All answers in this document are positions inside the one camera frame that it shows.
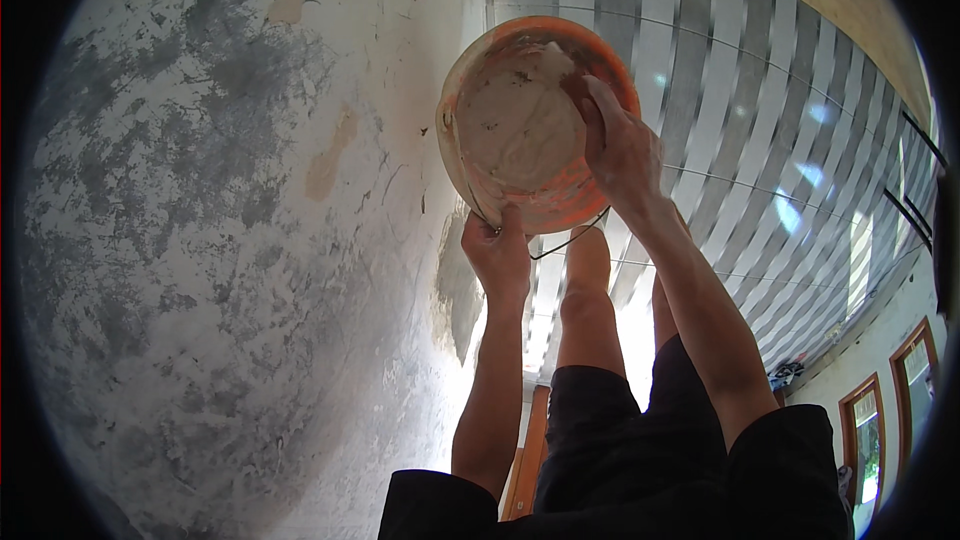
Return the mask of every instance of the orange bucket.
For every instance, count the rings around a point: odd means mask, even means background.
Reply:
[[[583,155],[577,155],[557,175],[530,191],[503,186],[464,157],[457,128],[457,102],[465,82],[485,66],[555,42],[569,56],[579,75],[604,80],[620,105],[641,116],[641,102],[630,72],[609,44],[593,31],[569,19],[534,16],[504,21],[476,39],[460,55],[443,82],[437,106],[439,154],[453,187],[478,215],[499,227],[500,210],[508,203],[519,206],[526,234],[563,232],[591,221],[607,207]],[[584,138],[578,138],[583,145]]]

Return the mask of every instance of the knee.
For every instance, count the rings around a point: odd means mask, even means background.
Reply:
[[[563,300],[559,304],[559,317],[568,325],[568,322],[609,318],[614,315],[614,304],[606,291],[597,288],[568,286]]]

